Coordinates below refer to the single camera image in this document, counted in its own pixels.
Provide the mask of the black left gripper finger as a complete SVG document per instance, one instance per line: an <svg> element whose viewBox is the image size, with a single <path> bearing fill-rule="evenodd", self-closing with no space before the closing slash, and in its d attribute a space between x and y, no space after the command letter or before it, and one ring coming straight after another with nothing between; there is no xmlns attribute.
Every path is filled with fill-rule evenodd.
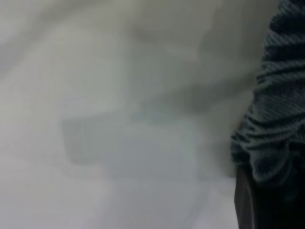
<svg viewBox="0 0 305 229"><path fill-rule="evenodd" d="M292 229L295 226L294 210L277 192L258 187L246 167L237 168L234 205L240 229Z"/></svg>

